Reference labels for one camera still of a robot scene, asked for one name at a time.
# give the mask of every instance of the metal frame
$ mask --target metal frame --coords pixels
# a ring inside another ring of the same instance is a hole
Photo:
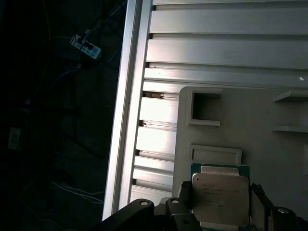
[[[137,128],[139,124],[139,109],[141,105],[141,94],[143,87],[143,74],[145,68],[145,56],[147,51],[149,23],[152,10],[152,1],[142,1],[141,22],[134,69],[134,79],[130,99],[130,109],[128,115],[128,128],[126,133],[126,143],[124,151],[123,172],[121,179],[119,209],[129,202],[131,175],[133,171],[134,154],[137,141]]]
[[[284,1],[305,1],[305,0],[259,0],[259,2],[284,2]],[[153,5],[163,4],[201,4],[201,3],[243,3],[256,2],[256,0],[154,0]]]
[[[103,220],[118,210],[129,99],[141,19],[141,5],[142,2],[139,0],[128,0],[127,4]]]

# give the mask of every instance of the dark floor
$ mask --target dark floor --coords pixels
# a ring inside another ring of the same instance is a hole
[[[70,38],[74,33],[82,35],[103,8],[104,14],[110,15],[123,5],[108,25],[89,37],[103,49],[102,59],[93,62],[66,38],[53,38],[51,48],[48,40],[41,45],[48,36],[46,15],[43,1],[34,2],[26,6],[34,12],[28,13],[29,17],[20,10],[6,20],[12,5],[3,14],[4,31],[12,20],[15,25],[29,25],[25,31],[30,31],[27,38],[31,44],[23,47],[23,53],[16,48],[8,60],[8,64],[25,66],[23,72],[16,68],[8,74],[13,106],[8,109],[3,132],[6,141],[12,127],[22,132],[20,148],[6,150],[8,211],[15,221],[12,230],[88,230],[102,218],[126,4],[124,0],[113,6],[112,0],[44,1],[51,35]],[[10,34],[17,38],[17,33]],[[32,58],[31,49],[42,56]],[[40,81],[46,61],[47,70]],[[56,81],[59,74],[78,63],[81,71]],[[27,78],[21,79],[21,73]]]

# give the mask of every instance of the wire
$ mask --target wire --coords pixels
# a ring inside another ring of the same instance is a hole
[[[62,227],[59,223],[57,223],[57,222],[54,221],[54,220],[45,219],[45,218],[40,218],[39,215],[37,215],[36,212],[35,212],[30,206],[28,206],[25,202],[23,202],[22,196],[23,196],[24,192],[25,192],[25,191],[33,184],[33,182],[35,182],[35,181],[36,181],[36,178],[33,179],[32,181],[30,181],[30,183],[27,184],[27,185],[24,187],[24,189],[22,190],[22,192],[21,192],[20,195],[19,195],[19,200],[20,200],[20,202],[21,202],[28,210],[30,210],[30,211],[33,213],[33,215],[35,216],[35,218],[36,218],[37,220],[53,223],[53,224],[55,224],[56,226],[58,226],[60,229],[62,229],[62,230],[64,230],[64,231],[77,231],[77,230],[73,230],[73,229],[65,229],[64,227]]]
[[[80,189],[76,189],[76,188],[73,188],[65,183],[62,183],[61,184],[63,187],[66,187],[66,188],[69,188],[69,189],[72,189],[72,190],[76,190],[76,191],[79,191],[79,192],[82,192],[82,193],[86,193],[88,195],[98,195],[98,194],[101,194],[101,193],[105,193],[105,191],[101,191],[101,192],[93,192],[93,193],[90,193],[90,192],[86,192],[86,191],[83,191],[83,190],[80,190]]]
[[[92,154],[93,156],[96,156],[97,158],[100,159],[105,159],[105,157],[96,154],[94,151],[92,151],[91,149],[89,149],[86,145],[82,144],[81,142],[77,141],[74,139],[74,137],[72,137],[71,135],[67,134],[65,131],[61,131],[63,135],[65,135],[71,142],[77,144],[79,147],[83,148],[84,150],[86,150],[88,153]]]
[[[117,57],[119,54],[121,54],[121,49],[115,53],[105,64],[102,64],[98,67],[98,69],[103,69],[105,68],[106,65],[108,65],[115,57]]]
[[[66,71],[66,72],[64,72],[64,73],[62,73],[62,74],[60,74],[60,75],[56,78],[56,80],[51,84],[51,87],[53,87],[62,77],[66,76],[66,75],[68,75],[68,74],[74,74],[74,73],[76,73],[78,70],[79,70],[79,68],[75,68],[75,69],[73,69],[73,70],[68,70],[68,71]]]
[[[49,39],[45,40],[45,41],[42,41],[40,44],[39,44],[39,47],[42,46],[45,42],[47,42],[48,40],[50,39],[56,39],[56,38],[60,38],[60,39],[72,39],[71,37],[67,37],[67,36],[52,36],[50,37]]]
[[[105,0],[102,0],[102,2],[103,2],[103,9],[102,9],[102,13],[101,13],[101,15],[97,18],[97,19],[95,19],[92,23],[91,23],[91,25],[90,25],[90,27],[89,28],[93,28],[94,27],[94,25],[101,19],[101,18],[103,18],[104,17],[104,8],[105,8],[105,4],[106,4],[106,2],[105,2]]]
[[[84,199],[87,199],[87,200],[91,201],[91,202],[94,203],[94,204],[104,204],[104,202],[103,202],[102,200],[100,200],[100,199],[97,199],[97,198],[95,198],[95,197],[88,196],[88,195],[83,195],[83,194],[80,194],[80,193],[71,191],[71,190],[69,190],[69,189],[67,189],[67,188],[63,188],[63,187],[61,187],[60,185],[56,184],[55,182],[52,182],[52,183],[53,183],[55,186],[57,186],[58,188],[63,189],[63,190],[65,190],[65,191],[67,191],[67,192],[73,193],[73,194],[75,194],[75,195],[78,195],[78,196],[80,196],[80,197],[82,197],[82,198],[84,198]]]
[[[81,47],[79,48],[79,50],[78,50],[78,53],[77,53],[77,61],[80,61],[81,60],[81,55],[82,55],[82,53],[81,53],[81,49],[83,48],[83,47],[86,47],[88,45],[88,43],[86,43],[86,42],[84,42],[82,45],[81,45]]]
[[[45,15],[46,15],[46,23],[47,23],[47,28],[48,28],[48,42],[49,42],[49,50],[50,50],[50,48],[51,48],[51,43],[50,43],[50,38],[51,38],[50,25],[49,25],[49,19],[48,19],[48,15],[47,15],[45,0],[42,0],[42,2],[43,2],[43,7],[44,7]],[[45,72],[47,70],[48,64],[49,64],[49,59],[48,59],[46,65],[45,65],[44,71],[43,71],[43,73],[42,73],[42,75],[40,77],[39,84],[37,86],[37,89],[35,90],[34,96],[36,96],[36,94],[38,92],[39,86],[40,86],[40,84],[41,84],[41,82],[43,80],[43,77],[44,77],[44,74],[45,74]]]
[[[118,12],[124,5],[126,4],[126,2],[124,2],[122,5],[120,5],[104,22],[98,24],[95,28],[91,29],[86,35],[85,37],[82,39],[83,41],[86,41],[87,37],[96,29],[98,29],[99,27],[101,27],[102,25],[104,25],[116,12]]]

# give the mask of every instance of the screw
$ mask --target screw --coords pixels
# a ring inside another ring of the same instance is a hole
[[[289,213],[289,211],[285,208],[278,208],[278,212],[285,213],[285,214]]]

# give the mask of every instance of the rectangular cutout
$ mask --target rectangular cutout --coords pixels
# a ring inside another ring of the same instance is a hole
[[[192,92],[188,124],[220,126],[221,92],[221,89]]]
[[[191,145],[190,152],[193,163],[225,165],[240,165],[242,163],[240,149]]]

